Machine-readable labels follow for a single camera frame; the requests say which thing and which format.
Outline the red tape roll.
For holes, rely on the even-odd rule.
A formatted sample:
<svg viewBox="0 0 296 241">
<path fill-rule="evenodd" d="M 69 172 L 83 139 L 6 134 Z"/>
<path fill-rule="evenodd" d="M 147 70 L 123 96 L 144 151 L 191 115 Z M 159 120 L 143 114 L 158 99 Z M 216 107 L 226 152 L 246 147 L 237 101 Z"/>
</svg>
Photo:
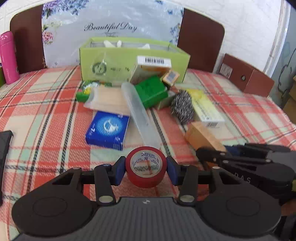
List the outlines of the red tape roll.
<svg viewBox="0 0 296 241">
<path fill-rule="evenodd" d="M 167 160 L 160 150 L 143 146 L 128 154 L 125 168 L 127 177 L 133 185 L 152 188 L 162 182 L 167 170 Z"/>
</svg>

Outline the blue square box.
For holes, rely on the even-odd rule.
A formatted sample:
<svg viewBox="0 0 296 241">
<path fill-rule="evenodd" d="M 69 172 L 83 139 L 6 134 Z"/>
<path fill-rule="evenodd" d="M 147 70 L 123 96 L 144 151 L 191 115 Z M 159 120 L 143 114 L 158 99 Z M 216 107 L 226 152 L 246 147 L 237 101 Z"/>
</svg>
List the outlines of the blue square box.
<svg viewBox="0 0 296 241">
<path fill-rule="evenodd" d="M 122 151 L 129 120 L 128 115 L 98 111 L 86 132 L 86 143 Z"/>
</svg>

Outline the tan cardboard small box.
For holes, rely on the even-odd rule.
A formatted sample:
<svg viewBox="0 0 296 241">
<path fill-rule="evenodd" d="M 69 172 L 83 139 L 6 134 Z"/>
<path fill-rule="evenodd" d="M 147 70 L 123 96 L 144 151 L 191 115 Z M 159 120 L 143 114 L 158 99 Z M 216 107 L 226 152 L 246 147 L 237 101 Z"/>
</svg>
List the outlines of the tan cardboard small box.
<svg viewBox="0 0 296 241">
<path fill-rule="evenodd" d="M 195 150 L 200 147 L 207 147 L 216 151 L 227 152 L 225 146 L 201 122 L 191 122 L 184 137 Z"/>
</svg>

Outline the yellow white medicine box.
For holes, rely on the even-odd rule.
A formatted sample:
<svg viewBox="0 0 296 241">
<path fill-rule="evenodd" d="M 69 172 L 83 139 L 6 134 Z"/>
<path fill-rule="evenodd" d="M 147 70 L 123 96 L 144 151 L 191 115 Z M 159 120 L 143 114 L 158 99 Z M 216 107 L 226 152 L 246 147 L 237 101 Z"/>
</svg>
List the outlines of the yellow white medicine box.
<svg viewBox="0 0 296 241">
<path fill-rule="evenodd" d="M 208 96 L 198 89 L 187 89 L 194 109 L 194 120 L 207 128 L 219 128 L 225 120 Z"/>
</svg>

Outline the wooden sticks plastic bag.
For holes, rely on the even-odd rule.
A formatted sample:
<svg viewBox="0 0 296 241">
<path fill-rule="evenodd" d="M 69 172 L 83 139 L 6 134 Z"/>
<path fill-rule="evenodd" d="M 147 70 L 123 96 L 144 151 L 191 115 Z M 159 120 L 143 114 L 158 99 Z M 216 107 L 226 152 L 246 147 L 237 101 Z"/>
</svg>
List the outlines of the wooden sticks plastic bag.
<svg viewBox="0 0 296 241">
<path fill-rule="evenodd" d="M 130 116 L 130 110 L 119 87 L 100 85 L 93 88 L 88 100 L 84 103 L 84 107 L 106 113 Z"/>
</svg>

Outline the green snack packet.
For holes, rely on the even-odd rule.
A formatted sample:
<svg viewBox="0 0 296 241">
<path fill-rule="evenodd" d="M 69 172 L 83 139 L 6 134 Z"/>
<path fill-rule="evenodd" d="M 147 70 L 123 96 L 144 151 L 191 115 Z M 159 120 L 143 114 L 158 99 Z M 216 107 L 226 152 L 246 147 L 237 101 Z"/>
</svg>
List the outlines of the green snack packet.
<svg viewBox="0 0 296 241">
<path fill-rule="evenodd" d="M 103 82 L 103 81 L 99 81 L 99 80 L 82 81 L 82 83 L 80 84 L 80 87 L 76 93 L 76 100 L 78 102 L 85 103 L 89 98 L 91 90 L 95 87 L 98 87 L 99 85 L 112 87 L 112 84 L 110 82 Z"/>
</svg>

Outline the green square box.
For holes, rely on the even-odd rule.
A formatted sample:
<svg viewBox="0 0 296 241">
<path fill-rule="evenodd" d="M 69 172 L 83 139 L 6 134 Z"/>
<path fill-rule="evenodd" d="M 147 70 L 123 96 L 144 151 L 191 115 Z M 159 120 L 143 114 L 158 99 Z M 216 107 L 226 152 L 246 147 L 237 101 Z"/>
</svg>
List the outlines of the green square box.
<svg viewBox="0 0 296 241">
<path fill-rule="evenodd" d="M 158 76 L 140 82 L 135 88 L 145 109 L 155 106 L 168 97 L 167 87 Z"/>
</svg>

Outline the white pink knit glove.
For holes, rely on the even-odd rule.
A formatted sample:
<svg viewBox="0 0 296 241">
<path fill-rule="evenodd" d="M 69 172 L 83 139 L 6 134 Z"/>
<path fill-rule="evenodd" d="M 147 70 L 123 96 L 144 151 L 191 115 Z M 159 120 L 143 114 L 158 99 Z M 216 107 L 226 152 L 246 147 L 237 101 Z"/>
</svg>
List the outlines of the white pink knit glove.
<svg viewBox="0 0 296 241">
<path fill-rule="evenodd" d="M 149 44 L 145 44 L 142 47 L 139 47 L 139 49 L 150 49 L 150 45 Z"/>
</svg>

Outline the clear plastic tube case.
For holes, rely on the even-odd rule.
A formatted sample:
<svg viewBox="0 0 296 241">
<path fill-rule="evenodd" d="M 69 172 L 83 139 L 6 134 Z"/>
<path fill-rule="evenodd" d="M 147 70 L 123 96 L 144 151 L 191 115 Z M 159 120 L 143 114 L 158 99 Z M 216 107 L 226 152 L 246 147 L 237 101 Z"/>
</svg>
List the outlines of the clear plastic tube case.
<svg viewBox="0 0 296 241">
<path fill-rule="evenodd" d="M 156 128 L 152 125 L 135 86 L 129 82 L 124 82 L 121 85 L 121 91 L 125 97 L 132 119 L 142 137 L 143 144 L 160 149 L 161 138 Z"/>
</svg>

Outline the brown cardboard shoe box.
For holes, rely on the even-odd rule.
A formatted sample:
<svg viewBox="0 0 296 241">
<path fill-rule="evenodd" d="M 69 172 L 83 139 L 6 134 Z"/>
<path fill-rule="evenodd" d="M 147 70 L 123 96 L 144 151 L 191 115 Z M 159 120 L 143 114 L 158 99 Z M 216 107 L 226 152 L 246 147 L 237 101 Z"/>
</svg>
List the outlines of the brown cardboard shoe box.
<svg viewBox="0 0 296 241">
<path fill-rule="evenodd" d="M 268 97 L 274 85 L 263 72 L 229 54 L 224 55 L 219 74 L 248 94 Z"/>
</svg>

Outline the small orange barcode box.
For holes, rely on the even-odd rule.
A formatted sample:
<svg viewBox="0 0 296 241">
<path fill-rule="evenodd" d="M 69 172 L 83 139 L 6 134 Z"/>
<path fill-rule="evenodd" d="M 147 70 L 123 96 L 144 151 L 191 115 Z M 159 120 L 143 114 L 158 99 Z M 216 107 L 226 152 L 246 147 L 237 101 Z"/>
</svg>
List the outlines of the small orange barcode box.
<svg viewBox="0 0 296 241">
<path fill-rule="evenodd" d="M 174 70 L 169 70 L 162 78 L 161 81 L 168 85 L 169 87 L 172 87 L 175 82 L 177 81 L 179 77 L 179 73 Z"/>
</svg>

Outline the white orange medicine box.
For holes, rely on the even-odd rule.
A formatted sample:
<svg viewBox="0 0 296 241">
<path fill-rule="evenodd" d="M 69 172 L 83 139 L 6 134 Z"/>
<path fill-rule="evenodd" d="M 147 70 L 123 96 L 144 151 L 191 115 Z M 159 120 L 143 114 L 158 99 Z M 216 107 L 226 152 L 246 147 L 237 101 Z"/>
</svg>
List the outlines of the white orange medicine box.
<svg viewBox="0 0 296 241">
<path fill-rule="evenodd" d="M 162 77 L 170 69 L 171 60 L 168 58 L 137 56 L 134 69 L 128 81 L 133 85 L 137 85 L 152 76 Z"/>
</svg>

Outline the black smartphone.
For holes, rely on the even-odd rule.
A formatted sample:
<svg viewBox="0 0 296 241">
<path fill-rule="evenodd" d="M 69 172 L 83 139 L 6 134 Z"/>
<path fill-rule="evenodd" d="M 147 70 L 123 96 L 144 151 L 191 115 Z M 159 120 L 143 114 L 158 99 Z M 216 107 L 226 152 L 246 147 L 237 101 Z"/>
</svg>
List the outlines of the black smartphone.
<svg viewBox="0 0 296 241">
<path fill-rule="evenodd" d="M 6 163 L 6 157 L 9 151 L 10 142 L 13 138 L 12 131 L 3 131 L 0 134 L 0 206 L 3 205 L 3 176 L 4 176 L 4 168 Z"/>
</svg>

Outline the dark brown wooden headboard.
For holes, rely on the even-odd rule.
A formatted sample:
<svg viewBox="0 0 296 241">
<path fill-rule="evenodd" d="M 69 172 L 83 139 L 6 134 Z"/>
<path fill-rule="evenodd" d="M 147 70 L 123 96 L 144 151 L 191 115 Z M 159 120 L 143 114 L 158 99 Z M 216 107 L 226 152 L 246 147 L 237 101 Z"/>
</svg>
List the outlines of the dark brown wooden headboard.
<svg viewBox="0 0 296 241">
<path fill-rule="evenodd" d="M 17 13 L 10 21 L 19 73 L 46 68 L 42 43 L 43 5 Z M 213 72 L 225 35 L 211 18 L 185 8 L 177 46 L 191 55 L 190 69 Z"/>
</svg>

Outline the pink thermos bottle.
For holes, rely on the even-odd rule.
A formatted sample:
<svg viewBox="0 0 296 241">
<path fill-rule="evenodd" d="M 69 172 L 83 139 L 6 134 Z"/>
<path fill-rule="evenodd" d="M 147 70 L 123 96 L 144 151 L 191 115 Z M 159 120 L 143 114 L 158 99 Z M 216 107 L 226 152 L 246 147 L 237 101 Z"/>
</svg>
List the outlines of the pink thermos bottle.
<svg viewBox="0 0 296 241">
<path fill-rule="evenodd" d="M 7 84 L 19 80 L 14 37 L 11 31 L 1 34 L 1 63 Z"/>
</svg>

